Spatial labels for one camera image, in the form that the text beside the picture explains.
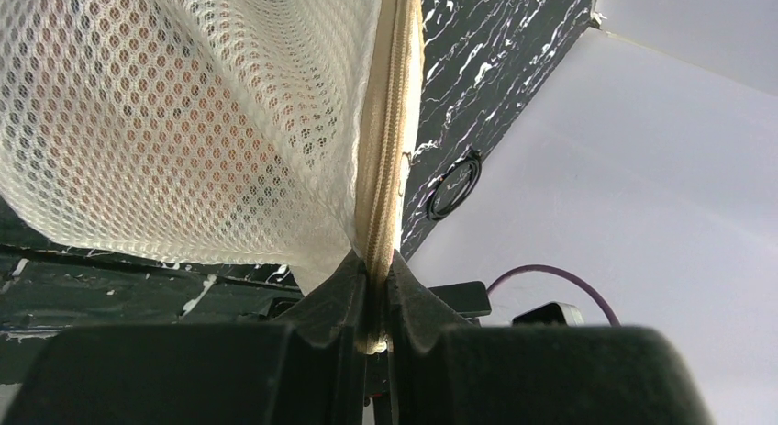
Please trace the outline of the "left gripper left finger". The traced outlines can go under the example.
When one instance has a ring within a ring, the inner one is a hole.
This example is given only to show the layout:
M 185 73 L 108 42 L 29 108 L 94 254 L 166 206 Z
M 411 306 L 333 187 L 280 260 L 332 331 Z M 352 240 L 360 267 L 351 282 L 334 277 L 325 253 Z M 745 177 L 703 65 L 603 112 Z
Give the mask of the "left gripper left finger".
M 359 424 L 363 261 L 253 324 L 69 329 L 33 363 L 7 424 Z

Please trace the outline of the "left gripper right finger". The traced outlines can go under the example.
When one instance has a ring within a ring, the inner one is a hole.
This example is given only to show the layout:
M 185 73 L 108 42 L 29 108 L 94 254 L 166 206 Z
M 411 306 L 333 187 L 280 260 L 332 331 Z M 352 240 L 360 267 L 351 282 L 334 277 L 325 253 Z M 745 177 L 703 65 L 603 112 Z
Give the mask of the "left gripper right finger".
M 479 327 L 395 256 L 386 282 L 395 424 L 709 424 L 682 357 L 643 327 Z

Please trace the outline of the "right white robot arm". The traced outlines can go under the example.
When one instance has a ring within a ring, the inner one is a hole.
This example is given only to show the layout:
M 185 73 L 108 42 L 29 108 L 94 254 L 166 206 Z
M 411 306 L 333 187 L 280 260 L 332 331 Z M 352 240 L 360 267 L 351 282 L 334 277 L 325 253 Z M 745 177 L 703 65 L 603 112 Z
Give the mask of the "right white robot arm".
M 482 282 L 467 282 L 434 286 L 428 289 L 455 312 L 471 323 L 480 324 L 480 318 L 492 313 L 492 306 Z M 513 317 L 514 327 L 520 325 L 580 326 L 584 324 L 581 311 L 569 304 L 550 302 Z

